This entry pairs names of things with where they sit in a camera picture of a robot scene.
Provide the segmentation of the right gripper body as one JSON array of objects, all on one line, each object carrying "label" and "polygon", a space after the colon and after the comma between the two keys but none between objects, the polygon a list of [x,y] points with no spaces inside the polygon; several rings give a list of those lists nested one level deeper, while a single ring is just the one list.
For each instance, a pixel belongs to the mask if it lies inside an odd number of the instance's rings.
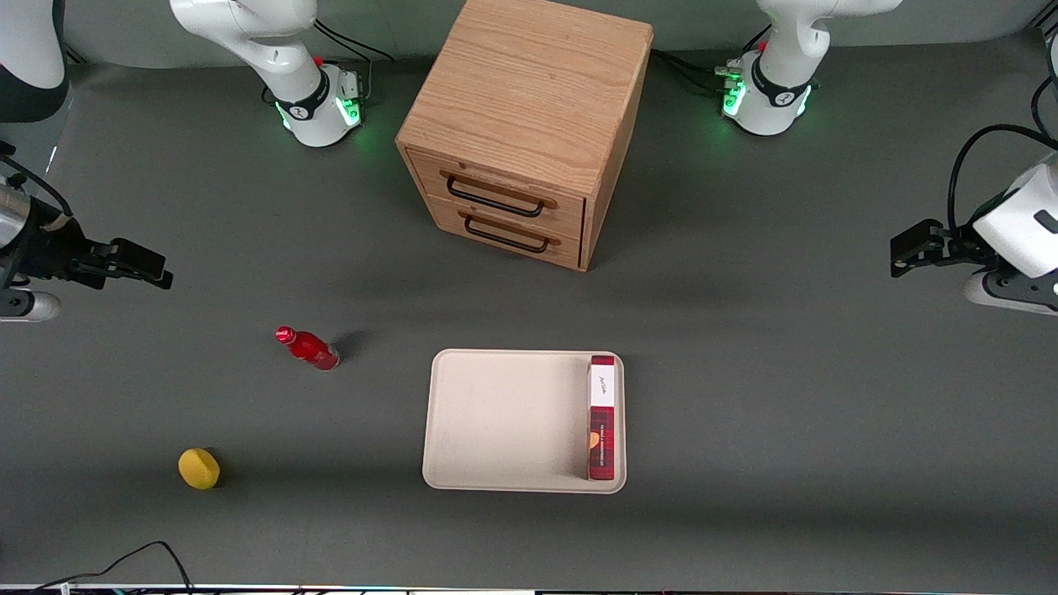
[{"label": "right gripper body", "polygon": [[1,190],[1,211],[4,288],[26,285],[29,278],[84,283],[75,267],[84,249],[77,219],[12,186]]}]

